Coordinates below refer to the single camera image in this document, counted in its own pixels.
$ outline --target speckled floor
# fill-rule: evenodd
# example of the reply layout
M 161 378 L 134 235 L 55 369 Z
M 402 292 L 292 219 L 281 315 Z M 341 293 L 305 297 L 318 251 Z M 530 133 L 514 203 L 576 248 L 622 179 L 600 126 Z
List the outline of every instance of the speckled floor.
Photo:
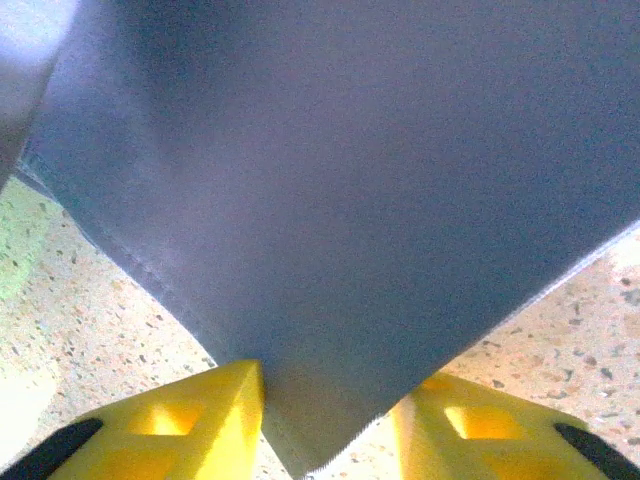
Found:
M 0 196 L 0 465 L 96 406 L 213 366 L 64 211 Z M 586 420 L 640 464 L 640 231 L 445 367 Z M 388 418 L 319 477 L 398 478 Z M 286 479 L 262 439 L 255 478 Z

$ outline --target black rubber strip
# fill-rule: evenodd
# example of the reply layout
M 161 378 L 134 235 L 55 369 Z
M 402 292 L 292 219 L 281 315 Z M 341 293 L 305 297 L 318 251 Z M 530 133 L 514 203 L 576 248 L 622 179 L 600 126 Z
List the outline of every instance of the black rubber strip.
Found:
M 556 423 L 554 427 L 609 479 L 640 480 L 640 469 L 597 435 L 565 423 Z
M 44 480 L 102 427 L 98 418 L 72 423 L 35 447 L 0 475 L 0 480 Z

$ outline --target terrazzo floor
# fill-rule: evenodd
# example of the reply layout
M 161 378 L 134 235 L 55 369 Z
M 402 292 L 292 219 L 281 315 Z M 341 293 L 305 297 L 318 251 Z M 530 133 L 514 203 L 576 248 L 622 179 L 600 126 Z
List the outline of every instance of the terrazzo floor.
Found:
M 0 335 L 0 466 L 81 413 L 214 365 L 16 180 L 0 195 Z M 580 417 L 640 464 L 640 231 L 444 370 Z M 264 439 L 255 478 L 289 478 Z M 318 478 L 399 478 L 389 418 Z

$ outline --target yellow object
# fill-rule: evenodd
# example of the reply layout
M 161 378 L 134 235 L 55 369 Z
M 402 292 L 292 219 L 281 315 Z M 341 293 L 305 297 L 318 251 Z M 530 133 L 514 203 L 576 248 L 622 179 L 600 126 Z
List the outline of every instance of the yellow object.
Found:
M 104 425 L 49 478 L 249 479 L 262 409 L 258 361 L 215 368 L 79 418 Z
M 582 421 L 444 373 L 391 413 L 403 480 L 607 480 L 553 427 Z

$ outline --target gray cloth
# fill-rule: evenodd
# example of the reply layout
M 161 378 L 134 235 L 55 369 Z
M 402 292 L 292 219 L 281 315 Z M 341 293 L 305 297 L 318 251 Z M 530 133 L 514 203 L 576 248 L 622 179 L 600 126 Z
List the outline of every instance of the gray cloth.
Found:
M 263 362 L 297 476 L 639 216 L 637 30 L 635 0 L 85 0 L 29 166 Z

